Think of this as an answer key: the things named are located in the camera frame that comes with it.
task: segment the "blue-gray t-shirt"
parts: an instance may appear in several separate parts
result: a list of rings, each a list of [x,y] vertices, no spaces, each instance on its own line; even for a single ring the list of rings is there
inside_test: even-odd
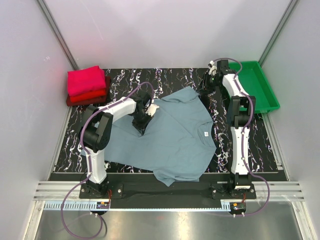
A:
[[[132,116],[113,123],[104,159],[153,171],[167,186],[198,181],[216,151],[210,114],[189,86],[154,104],[159,108],[143,136],[132,126]]]

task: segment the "marble tabletop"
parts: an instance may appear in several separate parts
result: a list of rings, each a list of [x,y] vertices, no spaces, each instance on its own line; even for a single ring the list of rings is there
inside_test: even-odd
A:
[[[139,83],[150,82],[154,88],[154,98],[162,98],[182,88],[196,89],[206,68],[144,68],[144,69],[105,69],[111,77],[110,97],[112,101],[128,95]],[[142,87],[151,93],[149,86]],[[216,151],[206,170],[207,173],[224,173],[231,168],[233,143],[230,126],[227,124],[229,96],[217,89],[209,95],[209,107],[214,126]],[[82,148],[77,137],[77,127],[85,107],[77,106],[71,110],[62,147],[53,171],[56,173],[84,173],[87,171],[86,158],[81,155]],[[253,172],[277,172],[277,164],[270,145],[266,127],[261,114],[254,115],[249,134],[249,165]],[[110,173],[149,173],[129,165],[106,162],[105,169]]]

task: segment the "stack of folded clothes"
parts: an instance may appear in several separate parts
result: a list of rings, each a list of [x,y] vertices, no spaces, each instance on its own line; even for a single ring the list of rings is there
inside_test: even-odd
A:
[[[68,106],[105,103],[110,87],[110,77],[99,66],[69,71],[67,79]]]

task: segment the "green plastic basket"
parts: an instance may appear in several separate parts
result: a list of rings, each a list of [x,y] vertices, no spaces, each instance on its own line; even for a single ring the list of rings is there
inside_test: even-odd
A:
[[[269,82],[257,61],[243,61],[242,71],[239,73],[239,81],[244,90],[251,96],[255,96],[255,113],[268,113],[280,108],[280,104]],[[229,67],[238,71],[240,65],[230,62]]]

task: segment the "white wall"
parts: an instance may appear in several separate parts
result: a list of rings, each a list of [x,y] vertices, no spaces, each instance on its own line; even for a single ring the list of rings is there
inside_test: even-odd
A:
[[[24,231],[67,113],[71,70],[35,0],[0,1],[1,239]]]
[[[290,0],[46,0],[80,68],[258,60]]]
[[[320,1],[297,5],[263,70],[281,108],[270,113],[290,176],[320,236]]]

